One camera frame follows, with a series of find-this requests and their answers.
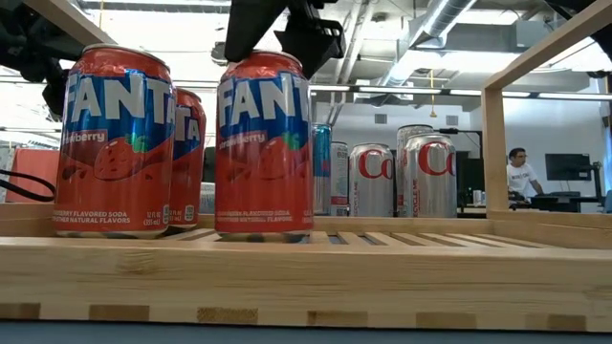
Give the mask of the blue silver Red Bull can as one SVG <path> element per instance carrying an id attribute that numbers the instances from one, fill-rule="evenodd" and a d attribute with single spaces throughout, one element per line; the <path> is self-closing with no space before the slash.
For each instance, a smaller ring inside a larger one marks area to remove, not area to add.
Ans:
<path id="1" fill-rule="evenodd" d="M 331 126 L 312 125 L 314 165 L 314 212 L 329 215 L 331 209 Z"/>

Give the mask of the orange panel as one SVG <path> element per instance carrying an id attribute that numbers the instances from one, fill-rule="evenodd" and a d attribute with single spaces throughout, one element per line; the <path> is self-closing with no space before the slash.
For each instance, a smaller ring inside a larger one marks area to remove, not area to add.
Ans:
<path id="1" fill-rule="evenodd" d="M 11 171 L 32 175 L 55 185 L 58 160 L 59 152 L 57 150 L 17 148 Z M 48 188 L 31 180 L 9 177 L 9 182 L 39 195 L 51 195 Z"/>

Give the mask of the slatted wooden shelf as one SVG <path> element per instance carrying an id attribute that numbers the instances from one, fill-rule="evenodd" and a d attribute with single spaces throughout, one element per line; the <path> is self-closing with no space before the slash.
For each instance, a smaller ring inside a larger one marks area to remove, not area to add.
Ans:
<path id="1" fill-rule="evenodd" d="M 503 89 L 612 23 L 596 0 L 482 90 L 483 220 L 335 219 L 308 244 L 57 238 L 0 205 L 0 319 L 612 333 L 612 215 L 511 211 Z"/>

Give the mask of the person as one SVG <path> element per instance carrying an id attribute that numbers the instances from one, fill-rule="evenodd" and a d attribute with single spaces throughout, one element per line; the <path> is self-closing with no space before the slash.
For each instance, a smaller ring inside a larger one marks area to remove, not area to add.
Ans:
<path id="1" fill-rule="evenodd" d="M 525 201 L 526 191 L 530 186 L 537 196 L 544 195 L 543 188 L 537 179 L 536 172 L 527 163 L 526 150 L 522 147 L 513 148 L 508 155 L 506 166 L 508 199 L 510 201 Z"/>

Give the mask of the silver ventilation duct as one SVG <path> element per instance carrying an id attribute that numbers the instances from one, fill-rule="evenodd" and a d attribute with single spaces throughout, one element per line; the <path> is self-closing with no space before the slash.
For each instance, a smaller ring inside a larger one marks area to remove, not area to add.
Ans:
<path id="1" fill-rule="evenodd" d="M 403 86 L 418 64 L 427 60 L 427 49 L 440 50 L 446 46 L 448 33 L 457 24 L 459 17 L 468 11 L 477 0 L 429 0 L 426 12 L 405 25 L 403 35 L 396 43 L 396 58 L 387 72 L 378 81 L 378 86 Z"/>

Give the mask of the silver Diet Coke can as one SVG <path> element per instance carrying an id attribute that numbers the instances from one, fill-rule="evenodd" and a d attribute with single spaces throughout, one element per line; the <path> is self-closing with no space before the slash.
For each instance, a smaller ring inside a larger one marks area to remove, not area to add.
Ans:
<path id="1" fill-rule="evenodd" d="M 404 212 L 412 218 L 457 216 L 456 150 L 447 135 L 411 137 L 404 147 Z"/>
<path id="2" fill-rule="evenodd" d="M 392 217 L 394 157 L 386 144 L 361 143 L 349 156 L 349 215 Z"/>

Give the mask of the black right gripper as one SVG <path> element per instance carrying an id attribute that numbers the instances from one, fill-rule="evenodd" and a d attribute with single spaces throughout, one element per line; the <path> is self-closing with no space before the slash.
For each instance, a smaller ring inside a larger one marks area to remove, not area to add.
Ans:
<path id="1" fill-rule="evenodd" d="M 225 58 L 247 58 L 275 19 L 289 9 L 284 31 L 274 34 L 282 52 L 294 56 L 310 79 L 330 58 L 343 58 L 345 40 L 338 21 L 320 19 L 319 12 L 338 0 L 231 0 Z"/>

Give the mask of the dark desk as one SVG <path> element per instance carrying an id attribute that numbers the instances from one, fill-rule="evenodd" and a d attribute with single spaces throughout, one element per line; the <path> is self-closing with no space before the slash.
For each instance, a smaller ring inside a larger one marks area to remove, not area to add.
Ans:
<path id="1" fill-rule="evenodd" d="M 550 212 L 580 213 L 582 204 L 603 205 L 604 198 L 581 196 L 572 192 L 553 192 L 535 195 L 531 198 L 512 191 L 508 194 L 510 209 L 530 208 Z"/>

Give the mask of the black monitor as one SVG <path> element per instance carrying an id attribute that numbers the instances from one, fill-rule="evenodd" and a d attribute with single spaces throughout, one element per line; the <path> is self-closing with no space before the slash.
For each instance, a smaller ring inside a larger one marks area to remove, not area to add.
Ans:
<path id="1" fill-rule="evenodd" d="M 588 154 L 546 154 L 548 181 L 590 181 L 591 162 Z"/>

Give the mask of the red Fanta strawberry can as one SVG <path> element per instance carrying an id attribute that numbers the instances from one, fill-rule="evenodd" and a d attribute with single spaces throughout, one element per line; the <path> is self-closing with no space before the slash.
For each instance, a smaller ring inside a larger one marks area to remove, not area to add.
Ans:
<path id="1" fill-rule="evenodd" d="M 192 228 L 200 206 L 207 119 L 201 99 L 183 88 L 177 89 L 175 116 L 169 225 Z"/>
<path id="2" fill-rule="evenodd" d="M 158 57 L 86 47 L 68 74 L 52 221 L 64 237 L 166 231 L 176 90 Z"/>
<path id="3" fill-rule="evenodd" d="M 298 243 L 314 224 L 309 82 L 292 55 L 254 51 L 217 88 L 215 229 Z"/>

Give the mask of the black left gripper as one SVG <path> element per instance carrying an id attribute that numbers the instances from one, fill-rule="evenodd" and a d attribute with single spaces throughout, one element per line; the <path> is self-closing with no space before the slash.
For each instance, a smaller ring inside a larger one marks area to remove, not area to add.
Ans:
<path id="1" fill-rule="evenodd" d="M 84 45 L 23 2 L 0 2 L 0 66 L 28 81 L 46 80 L 42 96 L 53 118 L 62 118 L 69 71 Z"/>

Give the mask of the blue table mat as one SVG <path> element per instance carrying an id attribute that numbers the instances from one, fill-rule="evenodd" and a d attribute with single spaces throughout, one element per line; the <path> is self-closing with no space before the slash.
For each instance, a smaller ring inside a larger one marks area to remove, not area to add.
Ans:
<path id="1" fill-rule="evenodd" d="M 1 321 L 0 344 L 612 344 L 612 334 Z"/>

